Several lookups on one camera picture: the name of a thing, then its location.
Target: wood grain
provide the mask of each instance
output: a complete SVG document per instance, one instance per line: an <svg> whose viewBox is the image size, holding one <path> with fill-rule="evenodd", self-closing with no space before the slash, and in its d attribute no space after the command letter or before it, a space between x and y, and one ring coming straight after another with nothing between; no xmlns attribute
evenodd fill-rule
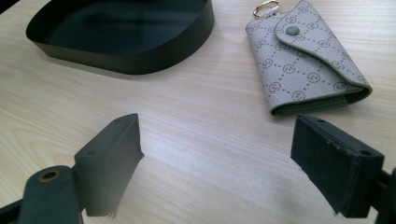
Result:
<svg viewBox="0 0 396 224"><path fill-rule="evenodd" d="M25 36L48 1L0 15L0 206L27 178L73 156L111 120L140 119L146 157L117 218L85 223L374 223L335 216L290 159L294 117L268 113L245 26L253 0L213 0L212 35L190 58L125 76L49 58ZM372 85L364 101L312 114L386 155L396 166L396 4L311 1ZM297 1L282 1L291 10Z"/></svg>

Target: gold metal clasp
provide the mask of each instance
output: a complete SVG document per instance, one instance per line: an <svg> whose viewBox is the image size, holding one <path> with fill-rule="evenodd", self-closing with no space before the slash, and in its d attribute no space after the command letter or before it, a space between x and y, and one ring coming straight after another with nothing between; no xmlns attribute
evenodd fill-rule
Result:
<svg viewBox="0 0 396 224"><path fill-rule="evenodd" d="M259 14L259 12L260 12L263 8L268 7L267 5L268 5L268 4L272 4L272 3L275 3L276 6L270 8L270 9L269 9L268 11L266 11L264 14L261 14L261 15ZM274 16L274 15L278 14L278 13L275 13L275 11L276 11L279 7L280 7L280 3L279 3L279 1L277 1L277 0L270 0L270 1L263 2L261 5L257 6L257 7L254 9L254 11L253 11L254 19L257 20L257 19L260 19L261 17L267 18L267 17Z"/></svg>

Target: metal key ring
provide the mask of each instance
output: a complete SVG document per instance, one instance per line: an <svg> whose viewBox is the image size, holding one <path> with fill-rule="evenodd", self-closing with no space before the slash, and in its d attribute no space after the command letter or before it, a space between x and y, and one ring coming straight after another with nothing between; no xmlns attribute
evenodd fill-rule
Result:
<svg viewBox="0 0 396 224"><path fill-rule="evenodd" d="M279 1L277 0L270 0L263 2L261 5L257 6L254 11L253 11L253 16L255 19L259 19L262 15L259 15L258 12L261 11L266 5L271 4L271 3L276 3L275 7L280 7Z"/></svg>

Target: beige leather wallet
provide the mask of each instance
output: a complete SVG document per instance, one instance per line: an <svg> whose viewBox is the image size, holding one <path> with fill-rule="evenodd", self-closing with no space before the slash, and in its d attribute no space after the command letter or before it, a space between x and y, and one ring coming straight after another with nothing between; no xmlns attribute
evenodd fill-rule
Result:
<svg viewBox="0 0 396 224"><path fill-rule="evenodd" d="M372 92L326 22L307 1L250 22L270 113L290 116L356 103Z"/></svg>

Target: snap button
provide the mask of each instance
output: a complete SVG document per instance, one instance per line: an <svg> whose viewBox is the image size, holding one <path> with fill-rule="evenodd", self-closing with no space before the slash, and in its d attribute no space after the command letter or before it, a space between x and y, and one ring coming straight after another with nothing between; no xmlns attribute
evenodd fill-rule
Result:
<svg viewBox="0 0 396 224"><path fill-rule="evenodd" d="M300 29L297 26L289 26L286 29L286 34L287 35L297 35L300 33Z"/></svg>

